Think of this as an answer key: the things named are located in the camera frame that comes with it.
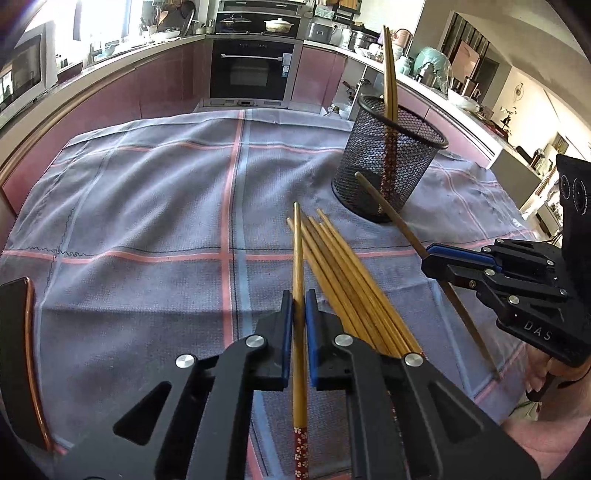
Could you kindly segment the right hand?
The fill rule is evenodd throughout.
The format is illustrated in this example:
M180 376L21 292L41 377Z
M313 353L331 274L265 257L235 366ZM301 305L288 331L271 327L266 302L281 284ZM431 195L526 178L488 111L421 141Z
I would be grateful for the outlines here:
M540 392L550 375L555 377L539 407L538 419L559 421L590 415L590 360L572 368L548 354L526 347L526 390Z

